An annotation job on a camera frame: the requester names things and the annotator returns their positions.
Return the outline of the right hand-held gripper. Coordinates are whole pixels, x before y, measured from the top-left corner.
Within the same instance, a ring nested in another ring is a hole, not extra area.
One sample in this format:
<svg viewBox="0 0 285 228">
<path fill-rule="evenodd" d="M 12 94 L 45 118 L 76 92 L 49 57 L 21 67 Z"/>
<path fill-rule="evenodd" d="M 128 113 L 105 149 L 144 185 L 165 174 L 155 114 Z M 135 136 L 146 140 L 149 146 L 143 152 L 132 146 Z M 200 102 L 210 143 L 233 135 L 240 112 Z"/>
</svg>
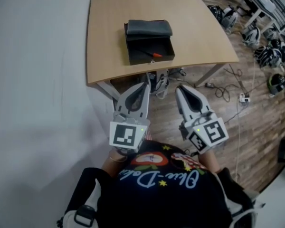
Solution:
<svg viewBox="0 0 285 228">
<path fill-rule="evenodd" d="M 181 135 L 193 145 L 197 154 L 204 154 L 229 138 L 222 118 L 211 110 L 201 92 L 179 85 L 175 93 L 179 113 L 184 118 L 180 125 Z"/>
</svg>

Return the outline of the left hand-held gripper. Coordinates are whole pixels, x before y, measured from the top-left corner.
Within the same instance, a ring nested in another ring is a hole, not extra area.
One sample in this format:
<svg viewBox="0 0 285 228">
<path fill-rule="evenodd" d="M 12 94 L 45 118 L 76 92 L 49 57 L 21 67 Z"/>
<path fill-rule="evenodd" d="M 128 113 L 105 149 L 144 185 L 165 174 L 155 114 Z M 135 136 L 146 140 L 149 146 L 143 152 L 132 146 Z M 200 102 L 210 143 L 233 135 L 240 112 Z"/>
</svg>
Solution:
<svg viewBox="0 0 285 228">
<path fill-rule="evenodd" d="M 150 87 L 139 83 L 126 90 L 117 102 L 114 119 L 110 122 L 110 146 L 121 153 L 137 153 L 146 137 L 150 121 Z"/>
</svg>

